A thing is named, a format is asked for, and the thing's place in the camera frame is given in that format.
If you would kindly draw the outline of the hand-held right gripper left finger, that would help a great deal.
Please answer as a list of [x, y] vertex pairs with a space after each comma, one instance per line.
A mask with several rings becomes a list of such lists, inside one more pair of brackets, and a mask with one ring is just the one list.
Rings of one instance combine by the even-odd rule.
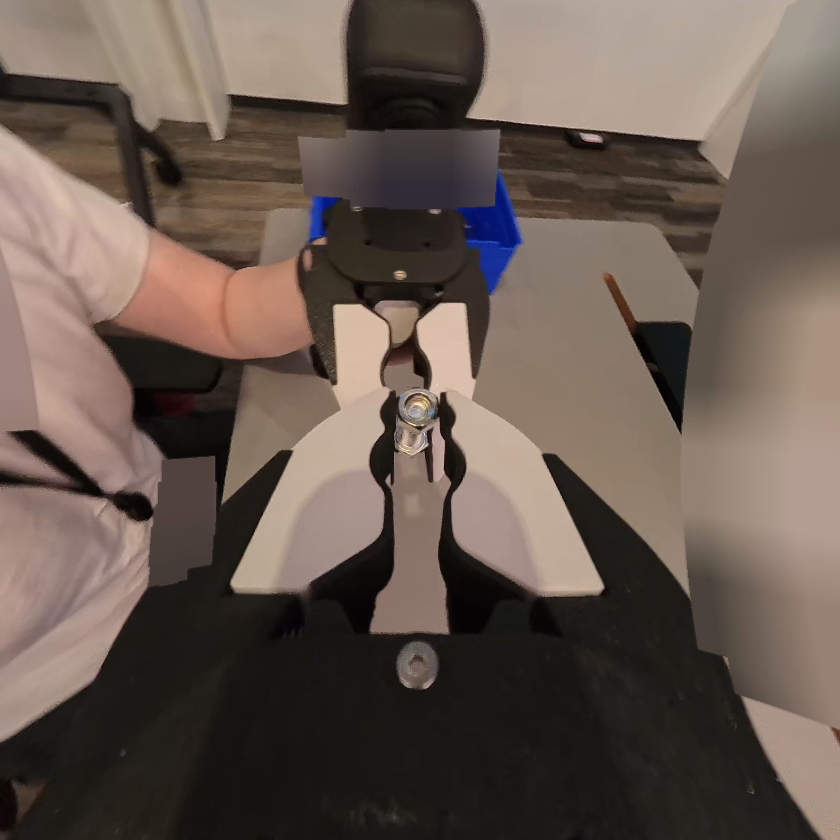
[[333, 601], [356, 633], [370, 632], [394, 569], [395, 425], [396, 394], [371, 392], [297, 442], [230, 580], [233, 592]]

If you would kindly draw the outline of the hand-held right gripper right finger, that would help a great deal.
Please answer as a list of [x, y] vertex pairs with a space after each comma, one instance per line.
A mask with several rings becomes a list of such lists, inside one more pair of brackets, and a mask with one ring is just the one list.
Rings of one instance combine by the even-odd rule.
[[604, 581], [551, 470], [523, 432], [457, 391], [443, 394], [449, 487], [438, 565], [448, 629], [480, 634], [499, 604], [600, 596]]

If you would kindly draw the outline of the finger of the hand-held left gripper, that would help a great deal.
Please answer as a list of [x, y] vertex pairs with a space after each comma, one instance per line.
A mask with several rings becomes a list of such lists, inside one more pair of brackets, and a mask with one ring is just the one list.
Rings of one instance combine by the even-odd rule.
[[332, 393], [344, 410], [384, 390], [383, 370], [392, 349], [391, 325], [360, 303], [332, 308], [335, 383]]
[[416, 323], [416, 345], [426, 362], [426, 389], [436, 395], [456, 391], [474, 395], [467, 307], [439, 303]]

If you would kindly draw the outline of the silver hex bolt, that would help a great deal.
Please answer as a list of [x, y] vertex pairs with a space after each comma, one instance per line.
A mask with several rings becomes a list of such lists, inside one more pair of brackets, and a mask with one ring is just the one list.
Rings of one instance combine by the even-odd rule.
[[423, 388], [412, 388], [397, 397], [395, 430], [410, 434], [427, 433], [438, 421], [438, 396]]

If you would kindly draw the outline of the silver hex nut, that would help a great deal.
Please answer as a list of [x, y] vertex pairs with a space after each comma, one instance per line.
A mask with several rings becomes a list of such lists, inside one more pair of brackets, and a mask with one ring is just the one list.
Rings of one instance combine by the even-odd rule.
[[437, 426], [416, 428], [398, 426], [394, 432], [395, 452], [414, 457], [433, 450], [444, 456], [445, 441]]

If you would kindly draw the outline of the blue plastic bin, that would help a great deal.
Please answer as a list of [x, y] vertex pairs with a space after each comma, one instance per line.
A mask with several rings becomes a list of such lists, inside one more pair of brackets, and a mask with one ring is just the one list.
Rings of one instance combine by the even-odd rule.
[[497, 174], [486, 206], [430, 206], [418, 200], [357, 205], [349, 198], [311, 201], [307, 295], [337, 302], [432, 302], [495, 290], [522, 242], [508, 189]]

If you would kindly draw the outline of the person's left forearm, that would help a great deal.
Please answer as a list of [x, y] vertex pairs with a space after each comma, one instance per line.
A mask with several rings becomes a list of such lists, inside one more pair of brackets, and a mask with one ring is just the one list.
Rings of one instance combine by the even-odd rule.
[[224, 360], [278, 358], [312, 343], [298, 266], [233, 269], [152, 232], [139, 288], [110, 323]]

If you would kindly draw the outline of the black phone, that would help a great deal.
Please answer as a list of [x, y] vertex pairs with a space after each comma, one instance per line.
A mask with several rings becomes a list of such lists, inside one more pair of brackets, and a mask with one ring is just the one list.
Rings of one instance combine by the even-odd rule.
[[658, 393], [681, 431], [692, 328], [684, 322], [639, 321], [633, 339]]

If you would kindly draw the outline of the black screen stand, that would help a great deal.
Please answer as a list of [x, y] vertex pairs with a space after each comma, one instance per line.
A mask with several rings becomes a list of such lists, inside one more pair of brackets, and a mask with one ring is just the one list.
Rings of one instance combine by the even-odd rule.
[[134, 117], [128, 94], [107, 82], [32, 77], [1, 69], [1, 97], [7, 101], [46, 102], [96, 109], [111, 121], [118, 142], [122, 175], [132, 210], [147, 225], [156, 227], [152, 196], [145, 174], [143, 151], [152, 156], [158, 180], [177, 187], [183, 173], [170, 149]]

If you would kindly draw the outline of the white board stand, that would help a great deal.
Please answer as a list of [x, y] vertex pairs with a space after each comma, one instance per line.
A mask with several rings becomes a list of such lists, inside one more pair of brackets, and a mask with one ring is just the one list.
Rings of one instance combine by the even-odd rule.
[[742, 698], [773, 768], [815, 833], [839, 838], [839, 746], [830, 727]]

